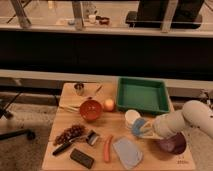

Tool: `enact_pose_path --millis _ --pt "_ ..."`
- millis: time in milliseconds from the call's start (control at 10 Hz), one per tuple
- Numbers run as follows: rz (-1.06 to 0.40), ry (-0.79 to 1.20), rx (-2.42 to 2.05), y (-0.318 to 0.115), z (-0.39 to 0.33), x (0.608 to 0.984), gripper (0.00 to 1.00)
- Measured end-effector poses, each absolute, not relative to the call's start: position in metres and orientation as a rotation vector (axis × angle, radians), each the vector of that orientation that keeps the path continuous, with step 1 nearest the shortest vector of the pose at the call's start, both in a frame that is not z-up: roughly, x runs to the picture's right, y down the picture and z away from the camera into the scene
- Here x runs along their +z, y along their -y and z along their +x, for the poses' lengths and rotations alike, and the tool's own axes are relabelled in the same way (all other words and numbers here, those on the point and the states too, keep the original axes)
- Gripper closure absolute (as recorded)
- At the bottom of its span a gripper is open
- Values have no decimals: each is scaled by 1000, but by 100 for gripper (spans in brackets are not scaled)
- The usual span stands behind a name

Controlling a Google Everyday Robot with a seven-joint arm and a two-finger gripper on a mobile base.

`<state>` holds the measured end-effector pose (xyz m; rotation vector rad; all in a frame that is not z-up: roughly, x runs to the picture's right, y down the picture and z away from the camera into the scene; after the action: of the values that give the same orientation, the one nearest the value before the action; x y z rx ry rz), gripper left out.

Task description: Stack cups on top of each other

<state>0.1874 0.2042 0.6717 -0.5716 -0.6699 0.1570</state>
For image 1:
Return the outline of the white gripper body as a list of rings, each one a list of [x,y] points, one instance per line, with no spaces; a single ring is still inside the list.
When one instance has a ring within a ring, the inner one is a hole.
[[[181,132],[185,127],[186,122],[180,110],[159,115],[153,121],[155,133],[163,138],[170,138]]]

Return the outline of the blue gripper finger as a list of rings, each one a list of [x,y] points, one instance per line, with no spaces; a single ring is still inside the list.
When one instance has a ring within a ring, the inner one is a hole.
[[[161,139],[161,136],[157,135],[153,130],[146,130],[141,133],[145,139]]]
[[[131,133],[136,137],[142,137],[141,133],[146,130],[152,130],[151,124],[143,118],[138,118],[131,128]]]

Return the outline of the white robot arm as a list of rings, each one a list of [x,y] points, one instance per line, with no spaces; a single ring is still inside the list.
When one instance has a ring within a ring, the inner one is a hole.
[[[168,139],[181,133],[188,126],[199,128],[213,138],[213,110],[206,104],[191,100],[181,110],[162,114],[154,119],[137,118],[131,132],[138,138]]]

